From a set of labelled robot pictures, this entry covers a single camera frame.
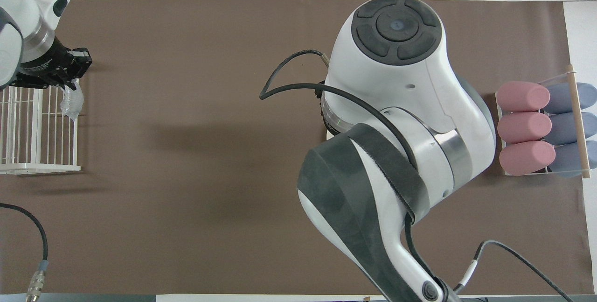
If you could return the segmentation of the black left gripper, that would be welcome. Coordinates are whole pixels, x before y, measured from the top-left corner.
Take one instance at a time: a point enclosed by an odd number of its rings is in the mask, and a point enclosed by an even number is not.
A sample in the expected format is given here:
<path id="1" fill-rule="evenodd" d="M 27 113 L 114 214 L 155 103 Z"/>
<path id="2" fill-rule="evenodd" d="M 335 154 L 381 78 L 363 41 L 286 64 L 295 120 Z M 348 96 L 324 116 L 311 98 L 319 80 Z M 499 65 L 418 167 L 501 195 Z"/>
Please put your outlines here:
<path id="1" fill-rule="evenodd" d="M 48 84 L 75 91 L 77 81 L 83 77 L 91 64 L 92 58 L 87 48 L 58 52 L 49 64 Z"/>

